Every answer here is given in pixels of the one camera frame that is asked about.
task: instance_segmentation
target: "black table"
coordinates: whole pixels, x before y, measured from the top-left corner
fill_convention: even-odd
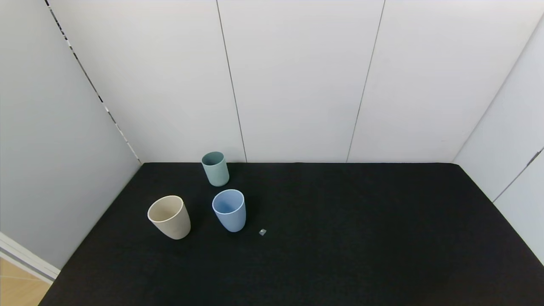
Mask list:
[[[144,164],[40,305],[544,305],[544,267],[459,166],[228,167],[213,187],[198,163]],[[229,188],[238,233],[211,208]],[[191,219],[177,241],[146,215],[169,194]]]

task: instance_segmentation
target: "white wall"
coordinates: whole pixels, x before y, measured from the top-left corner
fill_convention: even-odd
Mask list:
[[[62,268],[139,168],[43,1],[0,2],[0,231]]]
[[[144,162],[211,150],[451,162],[544,12],[539,0],[388,0],[380,21],[383,0],[50,3]]]
[[[544,265],[544,154],[494,202]]]
[[[383,3],[219,1],[248,161],[345,162]]]
[[[214,0],[49,3],[142,162],[245,161]]]
[[[491,199],[544,146],[544,21],[455,158]]]
[[[544,1],[387,0],[350,162],[451,162]]]

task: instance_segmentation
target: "green cup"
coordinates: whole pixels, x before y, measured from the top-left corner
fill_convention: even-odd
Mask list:
[[[208,177],[208,181],[215,187],[221,187],[228,182],[227,161],[221,152],[210,152],[202,158],[202,166]]]

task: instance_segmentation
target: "panel seam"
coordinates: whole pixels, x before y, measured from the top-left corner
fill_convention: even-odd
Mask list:
[[[353,126],[353,133],[351,134],[351,141],[349,143],[348,156],[345,158],[347,163],[349,160],[349,154],[351,153],[351,145],[353,144],[353,138],[355,137],[355,130],[357,129],[357,121],[359,120],[359,113],[361,112],[361,105],[363,104],[364,90],[367,87],[368,75],[370,74],[370,66],[372,65],[372,58],[374,57],[374,51],[376,50],[376,42],[378,41],[378,33],[380,31],[381,19],[384,16],[385,2],[381,7],[380,21],[378,22],[378,28],[376,30],[376,37],[374,38],[374,46],[372,47],[372,53],[370,54],[370,61],[368,63],[367,75],[364,78],[363,92],[361,94],[361,101],[359,102],[359,109],[357,110],[357,116],[355,117],[355,125]]]
[[[542,147],[542,149],[540,149],[539,152],[542,152],[542,151],[544,151],[544,146]],[[500,198],[501,195],[503,195],[503,193],[504,193],[504,192],[505,192],[505,191],[506,191],[506,190],[507,190],[507,189],[508,189],[508,188],[509,188],[516,180],[517,180],[517,178],[518,178],[518,177],[519,177],[519,176],[520,176],[520,175],[521,175],[521,174],[529,167],[529,165],[532,164],[532,162],[534,162],[535,159],[537,159],[537,158],[538,158],[538,156],[533,157],[533,160],[530,161],[530,162],[523,168],[523,170],[521,170],[521,172],[520,172],[518,175],[516,175],[516,177],[515,177],[515,178],[514,178],[514,179],[513,179],[513,180],[512,180],[512,181],[511,181],[511,182],[510,182],[510,183],[509,183],[509,184],[501,191],[501,192],[500,192],[500,194],[499,194],[499,195],[495,198],[495,200],[493,200],[492,202],[495,203],[495,201],[496,201],[498,198]]]
[[[234,92],[234,82],[232,82],[231,64],[228,61],[227,42],[225,41],[225,33],[223,32],[223,21],[221,20],[221,12],[219,11],[219,2],[215,0],[217,6],[217,15],[219,16],[219,26],[221,27],[221,36],[223,37],[223,46],[225,47],[225,56],[227,58],[228,76],[231,78],[232,96],[234,97],[234,106],[236,107],[236,116],[238,117],[238,127],[240,128],[240,137],[242,138],[242,148],[244,149],[245,162],[248,162],[248,155],[245,152],[244,134],[242,132],[242,123],[240,122],[240,113],[238,112],[238,102],[236,101],[236,93]]]
[[[542,16],[540,16],[540,19],[539,21],[536,23],[536,26],[535,28],[533,29],[533,32],[531,33],[531,35],[529,36],[529,39],[527,40],[527,42],[525,43],[525,45],[523,46],[523,48],[521,49],[521,52],[520,52],[520,55],[518,55],[518,57],[516,58],[516,61],[514,62],[514,64],[512,65],[512,68],[510,68],[510,71],[508,71],[508,74],[506,75],[506,77],[504,78],[504,81],[503,83],[500,85],[499,89],[497,90],[497,92],[495,93],[495,96],[493,96],[493,99],[491,99],[491,102],[489,103],[489,105],[487,106],[487,108],[485,109],[484,111],[484,114],[480,117],[480,119],[478,120],[478,123],[476,123],[476,125],[474,126],[474,128],[472,129],[471,133],[468,135],[467,139],[465,139],[465,141],[463,142],[463,145],[461,146],[461,148],[459,149],[459,151],[457,151],[457,154],[455,154],[455,157],[453,158],[453,160],[451,161],[452,163],[455,162],[455,160],[457,159],[457,157],[459,156],[459,154],[461,153],[461,151],[463,150],[463,148],[465,147],[465,145],[467,144],[468,140],[472,137],[472,135],[475,133],[475,131],[478,129],[478,127],[480,126],[480,124],[482,123],[482,121],[484,121],[484,118],[485,116],[487,115],[487,113],[489,112],[489,110],[491,109],[491,107],[493,106],[493,104],[495,103],[495,100],[497,99],[497,97],[499,96],[499,93],[503,90],[503,87],[504,85],[506,84],[507,80],[510,78],[510,75],[512,74],[512,71],[514,70],[514,68],[517,66],[517,63],[520,61],[520,58],[521,56],[525,53],[526,49],[527,49],[527,45],[531,42],[531,40],[533,39],[535,33],[536,33],[536,30],[538,29],[539,25],[541,22],[544,22],[544,14],[542,14]]]
[[[115,127],[117,128],[117,130],[119,131],[119,133],[121,134],[121,136],[123,137],[123,139],[125,140],[125,143],[128,145],[128,147],[129,147],[130,150],[132,151],[132,154],[134,154],[134,157],[136,157],[136,159],[138,160],[138,162],[140,163],[140,165],[142,165],[142,162],[141,162],[140,158],[138,157],[138,155],[136,154],[136,152],[135,152],[134,149],[132,148],[131,144],[128,142],[128,139],[125,137],[125,134],[123,134],[123,132],[122,132],[121,129],[119,128],[119,125],[117,124],[117,122],[116,122],[115,119],[113,118],[112,113],[109,111],[108,107],[106,107],[106,104],[104,103],[104,101],[102,101],[102,97],[100,97],[100,94],[99,94],[98,91],[96,90],[95,85],[92,83],[91,79],[89,78],[89,75],[88,75],[87,72],[85,71],[85,68],[83,68],[83,65],[82,65],[81,62],[79,61],[79,58],[77,57],[76,52],[73,50],[73,47],[72,47],[72,45],[70,44],[70,41],[68,40],[68,37],[67,37],[66,34],[64,33],[62,27],[60,26],[59,21],[57,20],[57,17],[55,16],[55,13],[53,12],[53,8],[51,8],[51,6],[49,5],[49,3],[48,3],[47,0],[44,0],[44,2],[45,2],[45,4],[47,5],[47,8],[49,9],[49,12],[51,13],[51,16],[53,16],[53,19],[54,19],[55,22],[57,23],[57,27],[59,28],[60,33],[63,35],[64,40],[66,40],[66,43],[68,44],[68,48],[70,48],[70,51],[72,52],[73,56],[76,58],[76,61],[77,61],[78,65],[79,65],[79,68],[81,68],[81,70],[83,71],[83,74],[85,75],[85,78],[87,79],[87,81],[89,81],[89,84],[91,84],[91,87],[92,87],[93,91],[95,92],[96,96],[97,96],[98,99],[100,100],[100,103],[102,104],[102,106],[104,107],[104,109],[105,109],[106,112],[108,113],[109,117],[111,118],[111,120],[112,120],[113,123],[115,124]]]

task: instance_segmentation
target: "cup rim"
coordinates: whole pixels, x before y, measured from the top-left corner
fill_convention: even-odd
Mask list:
[[[236,192],[238,192],[239,194],[241,194],[241,195],[242,195],[242,202],[240,203],[240,206],[239,206],[237,209],[235,209],[235,210],[233,210],[233,211],[231,211],[231,212],[219,212],[219,211],[217,211],[217,210],[215,209],[215,206],[214,206],[213,204],[215,203],[215,199],[216,199],[220,194],[222,194],[222,193],[224,193],[224,192],[227,192],[227,191],[236,191]],[[244,203],[245,203],[245,197],[244,197],[244,194],[243,194],[240,190],[237,190],[237,189],[226,189],[226,190],[223,190],[223,191],[221,191],[220,193],[218,193],[218,194],[216,194],[216,195],[214,196],[214,198],[213,198],[213,200],[212,200],[212,209],[213,209],[213,211],[214,211],[215,213],[218,213],[218,214],[220,214],[220,215],[230,215],[230,214],[235,213],[235,212],[237,212],[238,210],[240,210],[240,209],[242,208],[242,206],[244,206]]]
[[[204,163],[204,158],[206,158],[206,156],[208,156],[208,155],[210,155],[210,154],[212,154],[212,153],[219,153],[219,154],[221,154],[221,156],[222,156],[221,161],[219,161],[218,163],[215,163],[215,164],[205,164],[205,163]],[[222,152],[219,152],[219,151],[212,151],[212,152],[208,152],[208,153],[204,154],[204,156],[200,159],[200,163],[201,163],[203,166],[205,166],[205,167],[213,167],[213,166],[219,165],[219,164],[222,163],[224,160],[225,160],[225,154],[223,154]]]
[[[151,209],[155,206],[155,204],[157,204],[158,202],[160,202],[161,200],[166,199],[166,198],[178,198],[181,201],[180,210],[178,210],[172,217],[170,217],[168,219],[165,219],[165,220],[162,220],[162,221],[156,221],[156,220],[151,219],[151,217],[149,216],[149,212],[151,211]],[[147,209],[147,219],[149,219],[149,221],[151,221],[153,223],[164,223],[166,221],[172,220],[174,217],[179,215],[180,212],[183,210],[184,206],[185,206],[185,203],[183,202],[182,198],[178,197],[177,195],[167,195],[165,197],[162,197],[162,198],[156,200],[155,202],[153,202],[153,204],[151,204],[151,206],[149,206],[149,209]]]

